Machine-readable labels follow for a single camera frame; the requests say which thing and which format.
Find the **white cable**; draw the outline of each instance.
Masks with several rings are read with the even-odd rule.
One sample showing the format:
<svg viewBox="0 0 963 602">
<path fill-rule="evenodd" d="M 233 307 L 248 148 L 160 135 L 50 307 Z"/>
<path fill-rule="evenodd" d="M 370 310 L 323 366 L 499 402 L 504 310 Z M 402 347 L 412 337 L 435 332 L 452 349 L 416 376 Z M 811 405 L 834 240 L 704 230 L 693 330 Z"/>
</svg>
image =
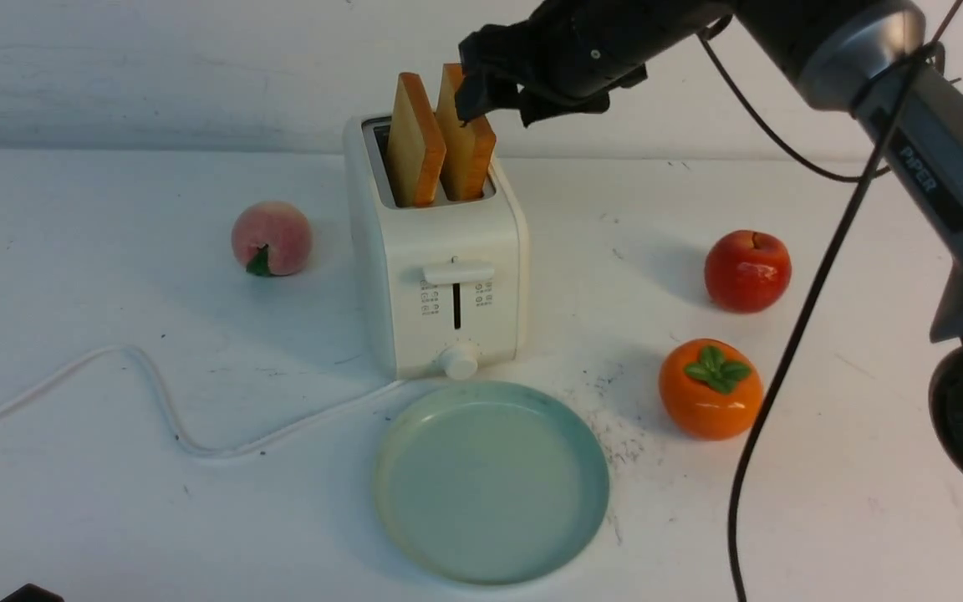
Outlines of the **white cable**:
<svg viewBox="0 0 963 602">
<path fill-rule="evenodd" d="M 295 433 L 295 431 L 301 430 L 301 428 L 305 426 L 311 426 L 311 424 L 320 420 L 331 418 L 331 416 L 340 414 L 341 411 L 347 411 L 352 407 L 363 404 L 365 401 L 385 395 L 385 393 L 396 389 L 397 386 L 404 384 L 402 380 L 391 381 L 388 385 L 381 386 L 381 388 L 377 390 L 355 397 L 354 400 L 343 401 L 343 403 L 314 412 L 314 414 L 303 416 L 303 418 L 299 418 L 287 426 L 280 427 L 270 434 L 259 437 L 256 441 L 218 450 L 200 446 L 199 443 L 195 442 L 195 439 L 192 439 L 191 436 L 187 434 L 187 431 L 184 430 L 184 424 L 181 422 L 181 417 L 177 415 L 176 408 L 173 407 L 173 401 L 169 396 L 166 383 L 163 381 L 163 378 L 161 378 L 161 374 L 158 373 L 154 362 L 150 361 L 150 356 L 147 355 L 143 349 L 134 345 L 111 345 L 88 351 L 87 354 L 81 355 L 67 365 L 60 367 L 60 369 L 56 370 L 56 372 L 49 377 L 43 378 L 42 381 L 39 381 L 39 383 L 32 386 L 32 388 L 27 389 L 27 391 L 14 397 L 14 399 L 2 404 L 0 406 L 0 418 L 31 403 L 31 401 L 37 400 L 43 393 L 53 389 L 70 374 L 73 374 L 76 370 L 80 370 L 81 367 L 87 365 L 87 363 L 95 358 L 99 358 L 101 355 L 113 354 L 118 351 L 124 355 L 130 355 L 139 365 L 144 367 L 146 374 L 154 385 L 155 399 L 157 400 L 158 408 L 160 408 L 161 414 L 163 414 L 166 422 L 169 424 L 177 445 L 180 445 L 181 449 L 186 453 L 194 455 L 194 457 L 206 458 L 207 460 L 231 460 L 231 458 L 244 457 L 244 455 L 268 449 L 271 445 L 274 445 L 274 443 L 281 441 L 283 438 Z"/>
</svg>

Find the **power cord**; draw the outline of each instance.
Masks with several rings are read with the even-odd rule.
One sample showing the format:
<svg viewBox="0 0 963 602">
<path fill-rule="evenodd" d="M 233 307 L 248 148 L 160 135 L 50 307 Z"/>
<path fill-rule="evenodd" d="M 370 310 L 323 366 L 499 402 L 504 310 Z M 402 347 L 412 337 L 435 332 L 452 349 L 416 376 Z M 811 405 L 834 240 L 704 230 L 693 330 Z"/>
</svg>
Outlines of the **power cord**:
<svg viewBox="0 0 963 602">
<path fill-rule="evenodd" d="M 946 54 L 941 46 L 937 44 L 939 44 L 940 38 L 943 37 L 943 33 L 946 32 L 946 29 L 952 22 L 956 12 L 960 10 L 961 4 L 963 4 L 963 0 L 955 0 L 955 2 L 951 5 L 949 12 L 946 14 L 946 17 L 943 19 L 943 22 L 941 22 L 939 29 L 935 30 L 935 34 L 931 39 L 931 45 L 936 48 L 936 58 L 933 58 L 933 60 L 936 61 L 935 67 L 940 73 L 944 73 L 946 69 Z M 836 172 L 818 166 L 817 164 L 813 163 L 813 161 L 806 159 L 802 153 L 797 152 L 794 148 L 787 144 L 787 142 L 783 140 L 782 137 L 779 136 L 779 134 L 777 134 L 766 121 L 764 121 L 764 118 L 757 113 L 757 110 L 754 110 L 752 104 L 749 103 L 749 99 L 746 99 L 746 96 L 741 92 L 741 88 L 738 88 L 738 85 L 734 83 L 734 79 L 731 77 L 731 74 L 726 71 L 726 66 L 723 66 L 723 63 L 719 60 L 716 51 L 711 48 L 711 40 L 715 39 L 717 35 L 723 32 L 723 30 L 726 30 L 726 27 L 730 26 L 732 19 L 732 16 L 723 17 L 723 19 L 720 19 L 715 24 L 712 24 L 711 27 L 700 31 L 700 33 L 698 33 L 698 39 L 701 41 L 701 46 L 704 47 L 704 51 L 706 51 L 706 54 L 708 54 L 708 59 L 711 59 L 711 64 L 715 65 L 719 76 L 723 79 L 723 81 L 725 81 L 726 87 L 731 89 L 731 92 L 734 94 L 734 98 L 738 99 L 738 103 L 741 103 L 741 107 L 746 110 L 746 113 L 749 114 L 749 117 L 752 117 L 753 121 L 757 123 L 757 126 L 759 126 L 761 130 L 764 130 L 764 134 L 766 134 L 768 138 L 771 138 L 772 142 L 775 142 L 775 144 L 778 145 L 783 152 L 786 152 L 791 159 L 797 161 L 799 164 L 802 164 L 802 166 L 807 167 L 810 171 L 814 172 L 814 174 L 824 176 L 824 178 L 834 182 L 843 182 L 848 184 L 860 182 L 860 176 L 842 176 L 841 174 L 836 174 Z M 960 79 L 951 80 L 951 83 L 956 83 L 956 81 L 960 81 Z M 890 168 L 884 167 L 873 172 L 872 178 L 886 176 L 889 173 Z"/>
<path fill-rule="evenodd" d="M 203 458 L 203 460 L 234 460 L 234 458 L 244 457 L 245 455 L 251 455 L 256 452 L 263 454 L 265 450 L 270 449 L 270 446 L 274 445 L 274 443 L 281 441 L 283 438 L 295 433 L 295 431 L 301 430 L 301 428 L 312 426 L 318 421 L 332 418 L 332 416 L 336 416 L 340 414 L 340 412 L 347 411 L 359 404 L 366 403 L 368 400 L 377 399 L 377 397 L 385 395 L 385 393 L 396 389 L 397 386 L 404 384 L 403 380 L 391 381 L 388 385 L 381 386 L 381 388 L 360 397 L 355 397 L 353 400 L 341 401 L 341 403 L 335 406 L 322 409 L 311 415 L 303 416 L 303 418 L 299 418 L 287 426 L 280 427 L 276 431 L 271 431 L 271 433 L 263 435 L 255 439 L 255 441 L 243 443 L 243 445 L 240 446 L 231 446 L 231 448 L 211 449 L 200 446 L 199 443 L 196 442 L 195 439 L 192 439 L 187 431 L 185 431 L 181 417 L 177 414 L 176 408 L 173 406 L 173 400 L 169 396 L 166 383 L 163 378 L 161 378 L 161 374 L 158 373 L 154 362 L 150 361 L 150 356 L 147 355 L 143 349 L 134 345 L 111 345 L 108 347 L 100 347 L 99 349 L 81 355 L 79 358 L 57 369 L 56 372 L 49 377 L 43 378 L 43 380 L 39 381 L 36 385 L 32 385 L 27 391 L 20 393 L 14 397 L 14 399 L 0 405 L 0 418 L 11 414 L 11 412 L 20 407 L 30 404 L 31 401 L 37 400 L 43 393 L 60 385 L 69 375 L 75 373 L 76 370 L 80 370 L 81 367 L 84 367 L 92 360 L 102 357 L 102 355 L 115 354 L 115 352 L 128 355 L 144 369 L 150 383 L 154 386 L 155 400 L 158 404 L 158 409 L 161 410 L 161 414 L 163 414 L 167 424 L 169 424 L 173 439 L 175 439 L 177 445 L 184 450 L 184 453 L 192 455 L 193 457 Z"/>
<path fill-rule="evenodd" d="M 775 399 L 779 394 L 782 382 L 786 379 L 787 372 L 790 370 L 790 365 L 792 360 L 794 360 L 797 347 L 805 335 L 805 330 L 808 327 L 810 318 L 813 316 L 815 305 L 817 305 L 819 294 L 823 291 L 823 285 L 826 282 L 827 275 L 830 274 L 830 269 L 832 269 L 834 265 L 834 259 L 837 258 L 842 243 L 845 241 L 845 236 L 848 235 L 849 228 L 853 225 L 853 218 L 857 216 L 857 211 L 860 209 L 861 203 L 864 202 L 864 195 L 868 194 L 868 188 L 875 180 L 876 174 L 878 174 L 876 167 L 878 167 L 879 162 L 883 160 L 883 153 L 887 148 L 887 144 L 889 144 L 894 131 L 898 129 L 899 118 L 901 118 L 902 111 L 907 102 L 909 102 L 913 84 L 916 83 L 917 77 L 920 76 L 920 70 L 925 67 L 926 59 L 934 53 L 936 48 L 937 45 L 934 42 L 925 45 L 921 47 L 920 50 L 917 50 L 916 53 L 911 54 L 906 61 L 909 62 L 909 72 L 905 75 L 901 89 L 899 89 L 898 98 L 894 101 L 894 108 L 890 111 L 890 117 L 886 126 L 879 132 L 879 140 L 875 142 L 875 148 L 872 149 L 868 163 L 864 165 L 864 172 L 860 175 L 859 179 L 857 179 L 857 187 L 853 190 L 853 195 L 849 198 L 848 205 L 846 205 L 845 211 L 842 213 L 842 217 L 838 222 L 838 227 L 834 229 L 832 240 L 830 240 L 830 243 L 827 245 L 827 251 L 824 253 L 821 262 L 819 262 L 817 273 L 815 273 L 813 277 L 813 285 L 809 287 L 805 304 L 797 316 L 794 330 L 790 334 L 787 347 L 784 348 L 782 358 L 779 360 L 779 366 L 775 370 L 775 378 L 772 378 L 772 383 L 768 386 L 767 394 L 764 396 L 763 403 L 761 403 L 760 414 L 757 415 L 757 419 L 753 422 L 752 429 L 749 430 L 749 435 L 746 438 L 745 448 L 741 451 L 741 458 L 739 458 L 737 469 L 734 471 L 730 507 L 726 515 L 727 552 L 730 555 L 731 578 L 734 580 L 734 590 L 737 593 L 738 602 L 746 602 L 745 583 L 742 582 L 741 563 L 738 561 L 738 503 L 741 501 L 741 487 L 742 484 L 745 483 L 746 470 L 749 469 L 750 458 L 752 458 L 753 450 L 756 449 L 757 439 L 760 439 L 767 415 L 772 411 L 772 406 L 775 405 Z"/>
</svg>

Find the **toaster lever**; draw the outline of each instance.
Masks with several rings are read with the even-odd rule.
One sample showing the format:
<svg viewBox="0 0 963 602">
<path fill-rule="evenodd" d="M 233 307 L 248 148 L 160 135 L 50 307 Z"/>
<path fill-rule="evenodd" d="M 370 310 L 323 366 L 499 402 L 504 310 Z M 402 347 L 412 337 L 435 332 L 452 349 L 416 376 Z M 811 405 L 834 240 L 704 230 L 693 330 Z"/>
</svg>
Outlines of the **toaster lever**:
<svg viewBox="0 0 963 602">
<path fill-rule="evenodd" d="M 432 263 L 421 269 L 425 281 L 432 285 L 486 282 L 496 273 L 489 262 Z"/>
</svg>

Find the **peach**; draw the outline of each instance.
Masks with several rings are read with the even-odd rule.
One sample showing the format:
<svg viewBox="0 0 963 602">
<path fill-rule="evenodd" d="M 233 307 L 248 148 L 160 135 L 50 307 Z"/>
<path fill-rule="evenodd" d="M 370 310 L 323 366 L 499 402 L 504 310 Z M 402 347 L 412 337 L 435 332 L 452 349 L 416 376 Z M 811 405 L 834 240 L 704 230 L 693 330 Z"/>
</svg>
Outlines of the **peach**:
<svg viewBox="0 0 963 602">
<path fill-rule="evenodd" d="M 259 277 L 287 277 L 302 270 L 313 240 L 304 214 L 281 201 L 255 203 L 232 225 L 232 254 Z"/>
</svg>

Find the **plate rim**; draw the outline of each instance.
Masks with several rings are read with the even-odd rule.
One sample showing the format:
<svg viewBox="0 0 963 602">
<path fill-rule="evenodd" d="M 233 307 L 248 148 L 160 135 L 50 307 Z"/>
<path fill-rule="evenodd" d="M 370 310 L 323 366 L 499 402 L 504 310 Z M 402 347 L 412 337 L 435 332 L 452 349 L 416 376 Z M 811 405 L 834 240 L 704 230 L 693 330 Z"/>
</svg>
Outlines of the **plate rim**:
<svg viewBox="0 0 963 602">
<path fill-rule="evenodd" d="M 405 544 L 405 538 L 397 537 L 398 529 L 395 528 L 397 522 L 391 517 L 386 517 L 386 511 L 383 511 L 383 507 L 386 504 L 381 502 L 380 492 L 382 491 L 381 481 L 383 475 L 383 467 L 389 464 L 389 454 L 390 448 L 396 442 L 396 433 L 401 428 L 405 427 L 405 424 L 414 422 L 415 416 L 418 412 L 423 411 L 427 404 L 432 404 L 433 399 L 439 396 L 444 396 L 448 393 L 455 392 L 456 390 L 467 390 L 467 389 L 478 389 L 478 388 L 490 388 L 490 386 L 508 386 L 508 388 L 517 389 L 525 395 L 525 399 L 539 399 L 543 401 L 543 404 L 549 406 L 550 404 L 555 404 L 559 411 L 564 412 L 573 423 L 577 423 L 584 429 L 585 433 L 589 434 L 589 440 L 593 443 L 591 446 L 592 451 L 595 451 L 597 457 L 600 460 L 600 465 L 603 466 L 603 485 L 604 485 L 604 495 L 603 495 L 603 506 L 601 506 L 599 513 L 597 513 L 596 525 L 592 528 L 592 533 L 588 534 L 588 538 L 585 540 L 585 544 L 581 545 L 572 556 L 567 558 L 557 567 L 543 571 L 538 574 L 528 575 L 525 579 L 509 579 L 509 580 L 480 580 L 480 579 L 458 579 L 457 576 L 451 575 L 447 571 L 444 571 L 439 567 L 439 565 L 433 564 L 429 559 L 423 555 L 418 554 L 415 548 L 410 545 Z M 509 405 L 515 405 L 516 407 L 522 407 L 520 403 L 513 403 Z M 534 389 L 531 386 L 520 385 L 518 382 L 504 381 L 504 380 L 484 380 L 484 381 L 467 381 L 467 382 L 457 382 L 457 384 L 441 386 L 439 389 L 435 389 L 431 392 L 425 393 L 423 396 L 418 397 L 417 400 L 413 400 L 400 414 L 391 421 L 389 428 L 385 431 L 382 437 L 381 445 L 378 446 L 377 457 L 374 459 L 374 473 L 372 473 L 371 484 L 371 502 L 374 504 L 374 511 L 378 515 L 378 521 L 381 523 L 382 530 L 385 531 L 385 536 L 390 539 L 391 543 L 394 544 L 395 548 L 401 553 L 404 553 L 412 563 L 418 565 L 418 567 L 423 568 L 431 575 L 435 575 L 437 578 L 446 579 L 448 582 L 470 585 L 475 587 L 482 587 L 486 589 L 501 588 L 501 587 L 515 587 L 524 584 L 535 583 L 540 579 L 551 578 L 559 572 L 565 570 L 569 565 L 574 564 L 574 561 L 581 558 L 583 554 L 592 548 L 596 544 L 597 536 L 600 534 L 600 529 L 604 526 L 605 518 L 608 517 L 608 513 L 611 510 L 611 496 L 612 496 L 612 477 L 611 477 L 611 467 L 608 465 L 608 458 L 604 454 L 603 443 L 600 442 L 599 436 L 593 431 L 592 427 L 585 422 L 582 416 L 578 415 L 578 412 L 574 411 L 567 404 L 558 400 L 557 397 L 551 396 L 548 393 Z"/>
</svg>

